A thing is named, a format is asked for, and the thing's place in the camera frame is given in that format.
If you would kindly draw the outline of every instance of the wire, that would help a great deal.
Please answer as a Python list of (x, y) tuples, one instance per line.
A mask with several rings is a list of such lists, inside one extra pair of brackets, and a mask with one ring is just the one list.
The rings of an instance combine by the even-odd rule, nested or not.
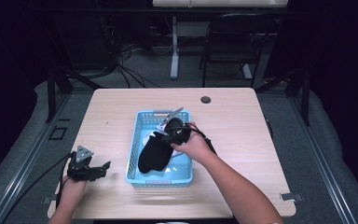
[[(165, 20), (165, 23), (167, 24), (168, 29), (170, 29), (171, 35), (173, 35), (173, 31), (172, 31), (172, 28), (171, 28), (171, 26), (170, 26), (170, 23), (169, 23), (168, 20), (167, 20), (167, 17), (164, 17), (164, 20)], [(163, 55), (163, 54), (166, 54), (166, 53), (168, 53), (168, 52), (171, 51), (171, 49), (173, 48), (173, 44), (171, 44), (171, 45), (169, 46), (169, 49), (166, 50), (165, 52), (158, 52), (158, 51), (156, 50), (156, 48), (158, 48), (158, 47), (152, 46), (152, 50), (155, 51), (156, 54)]]
[[(184, 37), (182, 38), (183, 40), (181, 40), (177, 45), (182, 45), (183, 43), (185, 43), (188, 39), (190, 39), (190, 37)], [(169, 48), (167, 49), (166, 51), (164, 52), (158, 52), (156, 49), (162, 49), (162, 48)], [(159, 55), (163, 55), (163, 54), (166, 54), (168, 52), (171, 51), (171, 49), (173, 48), (173, 44), (171, 44), (170, 46), (153, 46), (152, 49), (153, 51), (156, 53), (156, 54), (159, 54)]]
[(87, 79), (94, 79), (97, 77), (105, 77), (105, 76), (111, 74), (113, 71), (115, 71), (115, 68), (116, 68), (116, 63), (115, 63), (114, 58), (115, 58), (115, 56), (113, 55), (113, 53), (111, 53), (111, 55), (109, 56), (109, 61), (111, 63), (108, 65), (108, 67), (106, 69), (104, 69), (100, 73), (92, 74), (92, 75), (81, 74), (81, 76), (86, 77)]
[(41, 176), (39, 176), (23, 193), (22, 195), (20, 195), (20, 197), (18, 198), (18, 200), (13, 203), (13, 205), (10, 207), (10, 209), (8, 210), (7, 214), (5, 215), (5, 218), (3, 219), (2, 223), (5, 223), (8, 216), (10, 215), (11, 212), (13, 212), (14, 208), (17, 206), (17, 204), (21, 201), (21, 199), (28, 193), (28, 191), (40, 180), (42, 179), (50, 170), (52, 170), (54, 167), (56, 167), (60, 162), (64, 161), (65, 159), (68, 159), (71, 156), (72, 153), (68, 153), (66, 154), (62, 159), (60, 159), (59, 161), (57, 161), (54, 165), (52, 165), (50, 168), (48, 168)]
[(124, 61), (128, 60), (131, 57), (131, 52), (133, 50), (136, 50), (137, 49), (136, 47), (137, 46), (135, 44), (128, 44), (127, 46), (123, 47), (123, 49), (122, 49), (122, 51), (120, 53), (119, 62), (117, 62), (116, 69), (125, 78), (128, 88), (130, 88), (131, 85), (130, 85), (130, 82), (127, 79), (126, 75), (131, 76), (143, 88), (147, 88), (146, 84), (145, 84), (146, 81), (148, 83), (156, 86), (156, 87), (161, 88), (161, 86), (159, 86), (158, 84), (156, 84), (156, 83), (150, 81), (149, 79), (141, 76), (138, 72), (136, 72), (136, 71), (124, 66)]
[(58, 194), (57, 194), (57, 198), (56, 198), (56, 208), (58, 207), (58, 205), (60, 204), (60, 200), (61, 200), (61, 194), (62, 194), (62, 189), (63, 189), (63, 185), (66, 183), (62, 183), (62, 179), (63, 179), (63, 170), (65, 169), (65, 165), (68, 162), (69, 158), (72, 158), (75, 155), (75, 152), (71, 152), (67, 158), (63, 159), (65, 160), (65, 162), (62, 163), (61, 165), (61, 171), (60, 171), (60, 187), (58, 190)]

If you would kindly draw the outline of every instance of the dark background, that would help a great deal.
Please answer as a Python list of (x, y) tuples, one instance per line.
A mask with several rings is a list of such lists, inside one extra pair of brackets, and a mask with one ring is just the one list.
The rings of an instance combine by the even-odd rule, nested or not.
[[(69, 2), (49, 4), (67, 7)], [(150, 6), (145, 0), (131, 1), (131, 6), (129, 2), (115, 1), (105, 6)], [(92, 1), (76, 3), (95, 7)], [(32, 115), (34, 87), (47, 80), (52, 67), (65, 64), (74, 69), (101, 70), (115, 60), (96, 16), (56, 17), (48, 23), (55, 34), (49, 36), (40, 17), (22, 10), (27, 7), (31, 7), (28, 1), (0, 1), (0, 162)], [(332, 16), (283, 20), (265, 77), (279, 77), (307, 65), (311, 89), (321, 98), (337, 130), (343, 160), (358, 180), (358, 2), (291, 0), (288, 10), (331, 12)], [(116, 19), (117, 32), (145, 48), (152, 41), (147, 27), (158, 27), (159, 23), (158, 17)], [(61, 42), (51, 42), (57, 34)]]

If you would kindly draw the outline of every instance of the metal tool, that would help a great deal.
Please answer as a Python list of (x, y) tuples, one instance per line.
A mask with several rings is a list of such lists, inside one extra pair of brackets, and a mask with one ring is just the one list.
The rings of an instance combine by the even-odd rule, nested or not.
[(168, 122), (170, 122), (171, 119), (175, 118), (182, 110), (183, 110), (183, 108), (180, 107), (179, 109), (168, 114), (167, 118), (165, 118), (158, 126), (162, 127), (164, 124), (167, 124)]

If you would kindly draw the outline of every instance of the light wood tabletop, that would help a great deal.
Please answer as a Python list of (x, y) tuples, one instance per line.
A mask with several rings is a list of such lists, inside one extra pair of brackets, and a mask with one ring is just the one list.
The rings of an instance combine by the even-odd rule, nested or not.
[(288, 0), (153, 0), (153, 7), (286, 7)]
[[(203, 96), (212, 101), (203, 103)], [(255, 183), (281, 216), (296, 212), (293, 202), (281, 199), (290, 191), (253, 89), (101, 89), (92, 96), (73, 150), (82, 146), (93, 151), (91, 167), (112, 163), (106, 177), (88, 183), (74, 218), (232, 217), (219, 189), (196, 161), (186, 188), (135, 188), (126, 181), (137, 112), (179, 107), (189, 111), (191, 120), (212, 140), (217, 155)], [(48, 216), (54, 211), (52, 202)]]

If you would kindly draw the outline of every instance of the gray carpet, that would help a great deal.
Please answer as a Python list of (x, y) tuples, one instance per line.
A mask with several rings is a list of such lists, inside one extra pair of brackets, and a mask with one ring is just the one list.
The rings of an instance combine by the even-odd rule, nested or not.
[[(137, 71), (139, 75), (147, 78), (160, 87), (200, 87), (201, 71), (198, 69), (201, 48), (186, 42), (180, 48), (179, 78), (170, 79), (171, 52), (157, 54), (150, 50), (134, 50), (131, 57), (124, 62), (124, 66)], [(268, 60), (269, 52), (263, 55), (263, 62)], [(211, 67), (219, 71), (221, 67)], [(127, 76), (132, 88), (140, 88), (133, 78)], [(256, 86), (262, 84), (259, 76)], [(40, 147), (40, 153), (35, 156), (35, 163), (28, 164), (32, 171), (21, 183), (20, 194), (37, 179), (52, 164), (69, 152), (75, 141), (76, 134), (86, 112), (92, 95), (92, 90), (77, 80), (71, 80), (75, 90), (72, 95), (61, 95), (61, 106), (56, 119), (50, 126), (45, 123), (48, 115), (47, 85), (42, 83), (35, 90), (38, 93), (38, 103), (33, 116), (24, 128), (16, 144), (7, 154), (0, 166), (0, 204), (5, 198), (5, 192), (11, 179), (21, 168), (27, 155), (35, 145)], [(106, 77), (98, 77), (93, 81), (107, 88), (127, 88), (123, 76), (115, 71)], [(221, 86), (219, 83), (209, 83), (207, 86)], [(228, 86), (249, 85), (248, 82), (236, 81), (225, 83)], [(146, 86), (156, 88), (154, 84), (146, 81)], [(309, 139), (302, 130), (301, 120), (296, 117), (296, 109), (290, 104), (282, 90), (285, 85), (280, 84), (269, 92), (257, 95), (263, 113), (269, 119), (273, 130), (273, 142), (277, 149), (284, 174), (290, 190), (300, 193), (304, 201), (296, 203), (297, 212), (293, 217), (285, 219), (286, 223), (342, 223), (331, 194), (321, 177), (314, 157), (311, 153)], [(358, 223), (358, 184), (350, 170), (342, 161), (341, 148), (334, 127), (326, 116), (319, 99), (314, 94), (310, 97), (310, 128), (312, 129), (328, 164), (342, 189), (348, 206)], [(48, 140), (54, 128), (66, 129), (62, 140)], [(46, 138), (38, 139), (40, 134)], [(11, 212), (6, 223), (46, 223), (48, 204), (42, 203), (46, 197), (51, 197), (56, 189), (60, 173), (60, 165), (50, 171), (41, 179), (17, 204)], [(92, 223), (75, 220), (74, 223)]]

